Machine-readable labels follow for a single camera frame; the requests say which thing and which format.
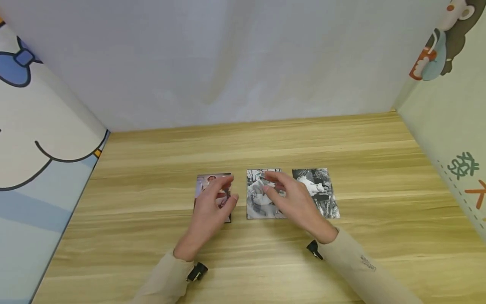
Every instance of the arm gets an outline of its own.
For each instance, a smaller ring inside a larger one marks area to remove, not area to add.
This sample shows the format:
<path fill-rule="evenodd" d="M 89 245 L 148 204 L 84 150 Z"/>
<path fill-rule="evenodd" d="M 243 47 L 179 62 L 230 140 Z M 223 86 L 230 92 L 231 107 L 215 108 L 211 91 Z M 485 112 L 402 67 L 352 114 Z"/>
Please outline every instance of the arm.
<path fill-rule="evenodd" d="M 419 298 L 369 257 L 344 230 L 340 229 L 331 243 L 318 243 L 318 251 L 365 303 L 422 304 Z"/>
<path fill-rule="evenodd" d="M 131 304 L 174 304 L 186 294 L 187 276 L 194 268 L 194 258 L 236 206 L 238 194 L 232 195 L 221 208 L 216 203 L 218 192 L 228 188 L 232 181 L 233 176 L 215 179 L 199 195 L 186 233 L 174 250 L 160 260 Z"/>
<path fill-rule="evenodd" d="M 421 304 L 422 301 L 369 257 L 344 230 L 321 216 L 306 186 L 285 173 L 265 172 L 275 189 L 263 190 L 288 219 L 309 232 L 318 242 L 318 252 L 348 282 L 366 304 Z"/>
<path fill-rule="evenodd" d="M 164 255 L 152 270 L 147 282 L 140 288 L 131 304 L 169 304 L 186 294 L 187 276 L 194 262 L 176 259 L 172 250 Z"/>

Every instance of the wooden table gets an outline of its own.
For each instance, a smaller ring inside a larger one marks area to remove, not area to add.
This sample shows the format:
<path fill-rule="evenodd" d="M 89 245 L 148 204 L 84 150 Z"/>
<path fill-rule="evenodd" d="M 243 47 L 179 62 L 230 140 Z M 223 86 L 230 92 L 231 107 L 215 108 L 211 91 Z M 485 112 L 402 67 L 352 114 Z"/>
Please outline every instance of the wooden table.
<path fill-rule="evenodd" d="M 247 168 L 327 167 L 346 229 L 425 303 L 484 303 L 486 247 L 396 113 L 115 133 L 35 304 L 129 301 L 187 227 L 197 174 L 230 171 L 233 222 L 180 303 L 362 303 L 285 219 L 245 218 Z"/>

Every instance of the beige sleeve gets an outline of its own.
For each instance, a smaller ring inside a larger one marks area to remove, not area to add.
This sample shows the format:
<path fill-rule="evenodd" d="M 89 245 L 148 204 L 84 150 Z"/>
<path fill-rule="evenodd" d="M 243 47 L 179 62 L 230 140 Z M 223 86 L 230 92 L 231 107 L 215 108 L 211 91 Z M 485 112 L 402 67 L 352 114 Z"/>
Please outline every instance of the beige sleeve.
<path fill-rule="evenodd" d="M 131 304 L 174 304 L 186 294 L 187 276 L 193 262 L 178 260 L 173 250 L 164 255 L 155 266 L 150 278 L 137 292 Z"/>
<path fill-rule="evenodd" d="M 366 304 L 422 304 L 405 286 L 376 263 L 344 230 L 318 251 Z"/>

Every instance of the card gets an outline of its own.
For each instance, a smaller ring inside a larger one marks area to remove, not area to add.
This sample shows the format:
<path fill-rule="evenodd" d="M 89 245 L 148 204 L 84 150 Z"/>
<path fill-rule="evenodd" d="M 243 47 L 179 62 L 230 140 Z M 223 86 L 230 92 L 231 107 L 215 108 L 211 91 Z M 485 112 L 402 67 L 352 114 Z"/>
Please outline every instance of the card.
<path fill-rule="evenodd" d="M 263 186 L 275 187 L 264 178 L 265 171 L 282 172 L 280 169 L 249 169 L 246 171 L 246 218 L 285 218 L 275 204 L 263 192 Z"/>
<path fill-rule="evenodd" d="M 323 217 L 341 217 L 327 168 L 293 169 L 292 176 L 306 186 Z"/>
<path fill-rule="evenodd" d="M 216 173 L 216 174 L 204 174 L 198 175 L 196 179 L 196 195 L 194 196 L 194 207 L 196 206 L 196 199 L 197 197 L 209 186 L 209 183 L 213 179 L 217 179 L 220 177 L 225 177 L 231 175 L 231 173 Z M 218 204 L 219 208 L 222 208 L 228 198 L 231 196 L 231 186 L 227 189 L 222 189 L 219 191 L 218 195 L 216 196 L 216 203 Z M 225 223 L 231 223 L 231 214 L 226 219 Z"/>

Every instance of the left hand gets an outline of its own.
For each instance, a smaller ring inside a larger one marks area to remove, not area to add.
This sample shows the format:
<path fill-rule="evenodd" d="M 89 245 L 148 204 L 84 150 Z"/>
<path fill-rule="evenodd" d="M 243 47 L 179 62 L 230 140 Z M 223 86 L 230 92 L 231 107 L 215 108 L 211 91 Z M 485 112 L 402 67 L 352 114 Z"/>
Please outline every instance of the left hand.
<path fill-rule="evenodd" d="M 235 209 L 239 196 L 233 194 L 222 208 L 218 207 L 216 197 L 218 192 L 228 188 L 233 180 L 232 175 L 212 180 L 196 199 L 189 228 L 174 249 L 176 259 L 193 261 L 202 246 L 224 225 Z"/>

